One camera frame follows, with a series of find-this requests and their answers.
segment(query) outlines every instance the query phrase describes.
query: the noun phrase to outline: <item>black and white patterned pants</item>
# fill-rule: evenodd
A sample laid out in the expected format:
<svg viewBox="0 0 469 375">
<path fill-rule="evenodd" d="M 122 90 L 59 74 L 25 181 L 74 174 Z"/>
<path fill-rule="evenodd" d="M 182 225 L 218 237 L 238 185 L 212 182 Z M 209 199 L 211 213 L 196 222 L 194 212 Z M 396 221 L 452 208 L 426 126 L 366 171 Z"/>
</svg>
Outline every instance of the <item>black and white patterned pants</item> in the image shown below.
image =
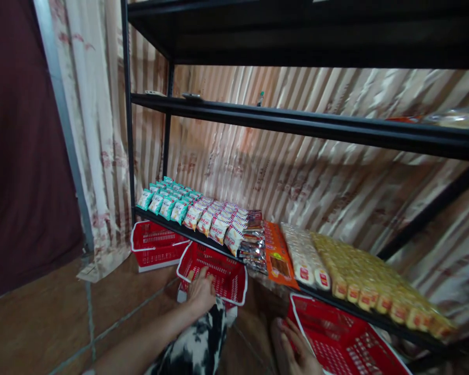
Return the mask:
<svg viewBox="0 0 469 375">
<path fill-rule="evenodd" d="M 168 344 L 145 375 L 213 375 L 217 371 L 227 320 L 224 301 L 216 300 L 209 312 Z"/>
</svg>

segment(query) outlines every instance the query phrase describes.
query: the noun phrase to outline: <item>maroon fabric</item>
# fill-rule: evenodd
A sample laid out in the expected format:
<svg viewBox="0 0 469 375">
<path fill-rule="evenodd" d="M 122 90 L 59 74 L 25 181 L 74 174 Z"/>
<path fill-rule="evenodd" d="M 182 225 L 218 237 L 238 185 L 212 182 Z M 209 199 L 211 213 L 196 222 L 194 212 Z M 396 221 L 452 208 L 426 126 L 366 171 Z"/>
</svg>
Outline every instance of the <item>maroon fabric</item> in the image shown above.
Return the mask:
<svg viewBox="0 0 469 375">
<path fill-rule="evenodd" d="M 63 132 L 31 2 L 0 1 L 0 295 L 81 254 Z"/>
</svg>

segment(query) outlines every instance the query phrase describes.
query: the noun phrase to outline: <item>red shopping basket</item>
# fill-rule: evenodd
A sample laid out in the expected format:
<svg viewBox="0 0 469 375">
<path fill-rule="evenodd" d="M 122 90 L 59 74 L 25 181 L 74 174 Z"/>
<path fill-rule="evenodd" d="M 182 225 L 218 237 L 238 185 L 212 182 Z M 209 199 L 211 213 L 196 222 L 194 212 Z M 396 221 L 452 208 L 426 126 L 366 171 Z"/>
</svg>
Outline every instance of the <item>red shopping basket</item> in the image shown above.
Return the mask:
<svg viewBox="0 0 469 375">
<path fill-rule="evenodd" d="M 226 309 L 231 307 L 229 304 L 243 306 L 248 286 L 245 265 L 196 242 L 184 250 L 177 266 L 177 276 L 182 279 L 181 289 L 188 290 L 190 281 L 187 276 L 191 270 L 196 277 L 205 266 L 208 267 L 207 275 L 214 275 L 215 292 L 228 302 Z"/>
<path fill-rule="evenodd" d="M 290 294 L 289 318 L 335 375 L 411 374 L 370 324 L 311 297 Z"/>
<path fill-rule="evenodd" d="M 135 223 L 130 242 L 140 271 L 177 264 L 190 243 L 180 234 L 152 221 Z"/>
</svg>

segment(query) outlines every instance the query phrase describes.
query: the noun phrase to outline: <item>black metal shelf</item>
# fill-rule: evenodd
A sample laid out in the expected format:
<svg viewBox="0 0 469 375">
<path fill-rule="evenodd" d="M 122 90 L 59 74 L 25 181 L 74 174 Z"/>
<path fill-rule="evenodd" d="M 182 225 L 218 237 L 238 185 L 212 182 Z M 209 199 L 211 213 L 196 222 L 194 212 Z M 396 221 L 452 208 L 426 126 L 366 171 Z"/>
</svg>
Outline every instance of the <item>black metal shelf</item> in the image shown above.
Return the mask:
<svg viewBox="0 0 469 375">
<path fill-rule="evenodd" d="M 128 19 L 173 64 L 469 69 L 469 0 L 152 0 Z"/>
<path fill-rule="evenodd" d="M 234 259 L 242 263 L 242 261 L 239 258 L 234 257 L 231 254 L 228 248 L 219 245 L 217 242 L 211 239 L 208 239 L 201 233 L 194 232 L 191 229 L 181 226 L 174 221 L 168 221 L 162 216 L 155 215 L 154 213 L 150 211 L 144 211 L 137 207 L 135 208 L 135 214 L 144 219 L 160 224 L 162 227 L 166 229 L 179 233 L 180 235 L 183 235 L 187 239 L 193 240 L 195 242 L 198 242 L 199 244 L 202 244 L 211 248 L 212 250 L 222 253 L 230 259 Z M 361 310 L 356 305 L 353 305 L 349 302 L 335 298 L 330 292 L 315 290 L 301 283 L 299 283 L 299 287 L 301 288 L 301 290 L 300 291 L 296 290 L 296 292 L 307 294 L 311 297 L 319 299 L 320 301 L 326 302 L 329 305 L 335 306 L 343 311 L 346 311 L 347 313 L 350 313 L 353 316 L 366 320 L 367 322 L 373 324 L 374 326 L 384 329 L 389 333 L 393 333 L 403 339 L 413 342 L 414 344 L 424 349 L 433 351 L 433 350 L 443 348 L 443 344 L 440 341 L 436 340 L 435 338 L 433 338 L 431 335 L 427 333 L 421 333 L 421 332 L 415 332 L 415 331 L 409 330 L 407 327 L 403 327 L 398 324 L 395 324 L 393 321 L 391 321 L 391 319 L 389 319 L 388 317 L 384 315 L 380 315 L 376 313 L 369 313 L 364 310 Z"/>
<path fill-rule="evenodd" d="M 469 130 L 158 95 L 131 94 L 131 100 L 173 116 L 469 160 Z"/>
</svg>

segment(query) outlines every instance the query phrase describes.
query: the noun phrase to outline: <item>tiled floor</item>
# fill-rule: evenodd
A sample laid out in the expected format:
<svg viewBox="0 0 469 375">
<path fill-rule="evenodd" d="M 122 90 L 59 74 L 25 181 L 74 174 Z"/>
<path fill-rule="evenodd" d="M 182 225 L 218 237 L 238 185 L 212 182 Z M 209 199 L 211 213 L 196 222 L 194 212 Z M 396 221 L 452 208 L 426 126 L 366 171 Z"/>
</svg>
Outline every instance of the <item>tiled floor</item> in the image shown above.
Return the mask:
<svg viewBox="0 0 469 375">
<path fill-rule="evenodd" d="M 137 273 L 131 256 L 97 284 L 77 259 L 0 298 L 0 374 L 79 374 L 116 343 L 176 306 L 175 266 Z M 277 374 L 268 336 L 271 293 L 249 279 L 218 373 Z"/>
</svg>

